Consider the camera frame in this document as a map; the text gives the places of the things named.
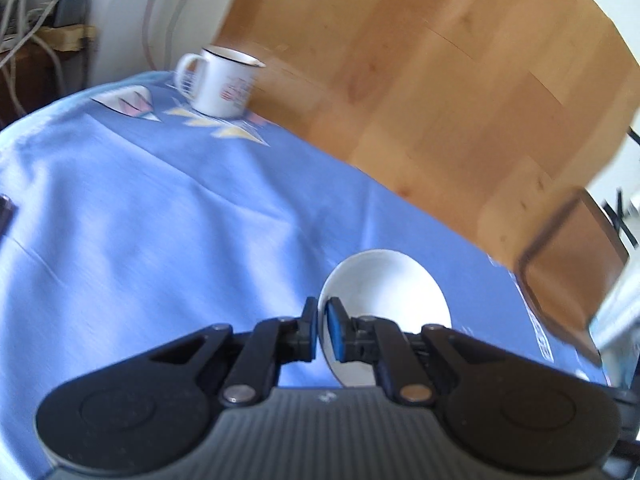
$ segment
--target silver screw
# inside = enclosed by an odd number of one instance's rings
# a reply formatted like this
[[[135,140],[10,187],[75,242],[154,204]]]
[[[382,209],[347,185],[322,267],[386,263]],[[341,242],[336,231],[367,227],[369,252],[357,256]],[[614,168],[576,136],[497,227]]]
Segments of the silver screw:
[[[255,397],[255,390],[248,384],[236,384],[229,386],[222,395],[229,402],[239,404],[252,400]]]
[[[424,384],[408,384],[402,387],[400,396],[408,402],[426,402],[433,396],[433,391]]]

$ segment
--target white bowl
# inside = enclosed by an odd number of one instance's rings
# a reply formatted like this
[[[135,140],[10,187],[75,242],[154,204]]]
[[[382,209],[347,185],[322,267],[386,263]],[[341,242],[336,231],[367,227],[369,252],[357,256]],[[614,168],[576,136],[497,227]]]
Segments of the white bowl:
[[[403,332],[419,333],[427,323],[451,328],[449,308],[440,287],[414,259],[386,249],[350,256],[324,282],[318,301],[322,352],[344,386],[371,386],[375,380],[370,365],[335,359],[324,313],[326,302],[335,296],[350,317],[386,317]]]

